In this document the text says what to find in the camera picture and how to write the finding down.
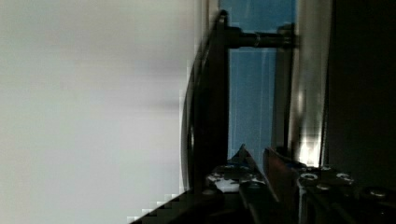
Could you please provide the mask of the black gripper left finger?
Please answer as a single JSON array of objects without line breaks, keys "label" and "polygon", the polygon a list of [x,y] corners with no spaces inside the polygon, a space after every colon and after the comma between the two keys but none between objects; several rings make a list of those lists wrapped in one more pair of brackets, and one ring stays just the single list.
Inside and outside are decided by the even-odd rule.
[{"label": "black gripper left finger", "polygon": [[207,224],[279,224],[276,197],[244,145],[205,177],[205,186],[223,196]]}]

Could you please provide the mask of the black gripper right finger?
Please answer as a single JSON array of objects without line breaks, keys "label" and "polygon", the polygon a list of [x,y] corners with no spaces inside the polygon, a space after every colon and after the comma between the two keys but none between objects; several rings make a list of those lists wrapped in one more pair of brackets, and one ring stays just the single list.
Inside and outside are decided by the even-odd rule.
[{"label": "black gripper right finger", "polygon": [[354,184],[349,174],[330,166],[307,166],[271,148],[263,152],[263,170],[296,224],[355,224],[347,211]]}]

